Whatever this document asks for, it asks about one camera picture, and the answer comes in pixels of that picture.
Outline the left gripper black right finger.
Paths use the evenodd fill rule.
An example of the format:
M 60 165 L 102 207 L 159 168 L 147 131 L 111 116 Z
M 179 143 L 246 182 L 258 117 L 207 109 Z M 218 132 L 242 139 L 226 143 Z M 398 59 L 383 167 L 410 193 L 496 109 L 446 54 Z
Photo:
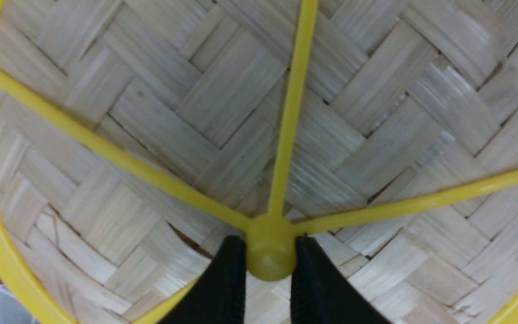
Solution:
M 333 265 L 315 238 L 295 240 L 297 265 L 290 289 L 293 324 L 388 324 Z

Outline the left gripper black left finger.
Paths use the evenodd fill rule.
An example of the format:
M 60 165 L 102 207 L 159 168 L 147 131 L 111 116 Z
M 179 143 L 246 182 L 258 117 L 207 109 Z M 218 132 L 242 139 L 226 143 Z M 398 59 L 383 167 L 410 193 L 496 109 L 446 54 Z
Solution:
M 242 324 L 246 308 L 246 244 L 224 238 L 213 261 L 160 324 Z

